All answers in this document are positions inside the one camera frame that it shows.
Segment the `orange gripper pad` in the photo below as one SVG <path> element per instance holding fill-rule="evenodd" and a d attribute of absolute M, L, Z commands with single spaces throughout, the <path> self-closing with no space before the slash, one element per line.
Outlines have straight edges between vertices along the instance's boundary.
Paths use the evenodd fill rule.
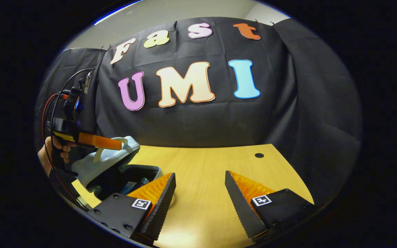
<path fill-rule="evenodd" d="M 151 214 L 154 207 L 156 206 L 157 201 L 159 201 L 159 198 L 162 195 L 162 192 L 165 189 L 171 174 L 172 173 L 161 176 L 158 179 L 149 182 L 146 185 L 143 185 L 142 187 L 138 188 L 137 190 L 134 190 L 133 192 L 127 195 L 134 198 L 151 201 L 151 203 L 153 204 L 153 206 L 151 206 L 150 211 L 148 212 L 148 215 L 145 217 L 144 221 L 146 221 L 146 219 L 148 218 L 148 216 Z"/>
<path fill-rule="evenodd" d="M 244 199 L 246 199 L 247 203 L 249 206 L 251 206 L 251 209 L 255 212 L 254 207 L 251 204 L 252 198 L 258 197 L 258 196 L 263 196 L 263 195 L 268 195 L 270 193 L 274 193 L 274 190 L 271 190 L 270 188 L 259 184 L 255 181 L 252 181 L 251 179 L 244 177 L 242 175 L 239 175 L 237 173 L 234 173 L 232 171 L 229 171 L 231 174 L 232 178 L 234 179 L 235 183 L 237 184 L 238 188 L 240 189 L 241 193 L 244 196 Z"/>
<path fill-rule="evenodd" d="M 95 146 L 97 148 L 120 150 L 122 149 L 122 142 L 111 138 L 105 138 L 88 133 L 79 133 L 79 143 Z"/>

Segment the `table surface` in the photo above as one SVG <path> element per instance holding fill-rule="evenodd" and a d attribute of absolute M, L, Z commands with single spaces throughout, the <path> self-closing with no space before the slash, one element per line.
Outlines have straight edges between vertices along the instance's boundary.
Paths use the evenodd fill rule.
<path fill-rule="evenodd" d="M 256 153 L 264 157 L 255 157 Z M 175 173 L 174 196 L 159 239 L 154 242 L 161 248 L 241 248 L 254 244 L 227 193 L 228 170 L 275 191 L 289 188 L 314 203 L 302 179 L 271 144 L 222 148 L 141 146 L 130 164 L 158 166 L 164 175 Z M 73 186 L 91 207 L 101 202 L 77 180 Z"/>

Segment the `black cloth backdrop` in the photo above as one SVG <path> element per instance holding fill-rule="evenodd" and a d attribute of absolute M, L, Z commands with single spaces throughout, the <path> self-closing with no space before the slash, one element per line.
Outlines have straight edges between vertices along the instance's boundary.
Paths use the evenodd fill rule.
<path fill-rule="evenodd" d="M 213 34 L 189 38 L 188 27 L 202 22 L 210 24 Z M 242 36 L 233 27 L 237 23 L 255 27 L 254 33 L 261 39 Z M 158 30 L 167 30 L 170 40 L 163 45 L 143 47 L 147 36 Z M 116 46 L 131 38 L 136 41 L 128 52 L 110 65 Z M 362 132 L 359 97 L 353 80 L 335 53 L 293 19 L 269 26 L 235 18 L 192 18 L 143 30 L 106 51 L 69 51 L 72 53 L 64 51 L 51 66 L 37 106 L 43 106 L 48 96 L 60 90 L 74 72 L 96 66 L 103 56 L 98 78 L 84 99 L 91 101 L 85 103 L 81 116 L 87 131 L 106 137 L 130 135 L 140 144 L 152 146 L 271 143 L 301 176 L 316 205 L 326 203 L 338 193 L 353 169 Z M 237 59 L 252 61 L 259 97 L 234 96 L 235 72 L 227 63 Z M 156 71 L 172 66 L 184 77 L 189 66 L 198 61 L 210 64 L 208 81 L 215 99 L 194 103 L 189 100 L 190 91 L 185 103 L 177 99 L 172 107 L 159 107 L 161 85 Z M 65 72 L 62 64 L 67 65 Z M 136 99 L 131 76 L 140 71 L 145 73 L 145 105 L 138 111 L 129 111 L 123 105 L 117 83 L 129 78 L 130 97 Z M 70 157 L 71 162 L 89 152 L 78 149 L 79 153 Z"/>

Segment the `hand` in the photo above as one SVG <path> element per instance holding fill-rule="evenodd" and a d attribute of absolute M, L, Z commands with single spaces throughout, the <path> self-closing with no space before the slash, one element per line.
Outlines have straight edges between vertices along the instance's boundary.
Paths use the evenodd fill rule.
<path fill-rule="evenodd" d="M 74 142 L 67 142 L 66 145 L 62 146 L 62 144 L 59 142 L 59 140 L 53 136 L 53 145 L 57 149 L 62 149 L 63 152 L 61 152 L 60 157 L 63 158 L 63 161 L 65 163 L 68 163 L 68 152 L 70 151 L 71 146 L 76 146 Z M 51 137 L 47 137 L 45 140 L 45 145 L 42 147 L 42 149 L 38 152 L 38 157 L 39 161 L 41 162 L 45 172 L 47 173 L 47 176 L 50 174 L 50 171 L 52 169 L 52 165 L 50 164 L 50 161 L 47 157 L 47 153 L 45 151 L 45 148 L 47 147 L 47 151 L 49 152 L 49 156 L 51 158 L 52 155 L 52 139 Z"/>

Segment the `finger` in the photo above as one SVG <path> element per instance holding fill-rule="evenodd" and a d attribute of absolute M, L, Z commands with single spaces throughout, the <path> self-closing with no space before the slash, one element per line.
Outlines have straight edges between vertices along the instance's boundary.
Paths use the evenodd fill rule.
<path fill-rule="evenodd" d="M 68 158 L 68 152 L 61 152 L 61 158 Z"/>
<path fill-rule="evenodd" d="M 58 138 L 56 136 L 53 136 L 53 145 L 57 148 L 57 149 L 62 149 L 62 145 L 59 142 Z"/>

